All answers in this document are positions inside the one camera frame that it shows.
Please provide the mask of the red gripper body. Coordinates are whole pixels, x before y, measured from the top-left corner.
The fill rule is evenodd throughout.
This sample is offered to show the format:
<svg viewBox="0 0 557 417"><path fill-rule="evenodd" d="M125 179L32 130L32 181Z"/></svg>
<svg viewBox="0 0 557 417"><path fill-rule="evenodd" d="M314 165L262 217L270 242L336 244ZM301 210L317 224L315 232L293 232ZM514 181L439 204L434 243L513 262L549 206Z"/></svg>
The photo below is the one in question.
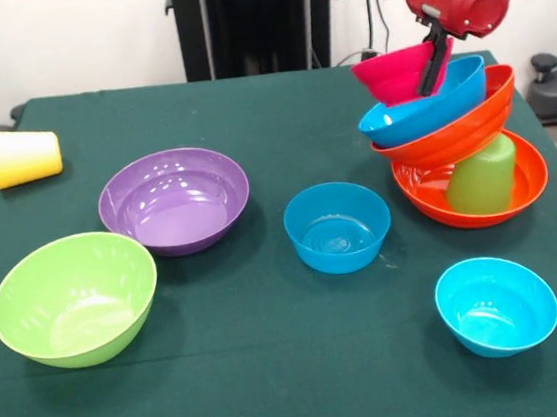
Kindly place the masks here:
<svg viewBox="0 0 557 417"><path fill-rule="evenodd" d="M458 39L483 37L494 31L506 16L509 0L406 0L416 20L429 26L424 40L440 34Z"/></svg>

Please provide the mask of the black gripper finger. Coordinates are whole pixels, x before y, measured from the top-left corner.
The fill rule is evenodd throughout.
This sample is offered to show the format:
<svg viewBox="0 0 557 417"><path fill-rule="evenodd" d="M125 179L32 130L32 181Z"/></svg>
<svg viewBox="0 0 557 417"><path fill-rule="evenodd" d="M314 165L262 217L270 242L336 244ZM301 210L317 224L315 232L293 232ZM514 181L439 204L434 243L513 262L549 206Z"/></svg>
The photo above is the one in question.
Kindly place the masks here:
<svg viewBox="0 0 557 417"><path fill-rule="evenodd" d="M435 84L438 80L438 75L442 69L442 63L445 60L447 52L447 32L443 29L441 22L431 22L429 34L424 38L425 42L432 43L431 58L425 66L422 73L418 94L421 97L430 96L435 90Z"/></svg>

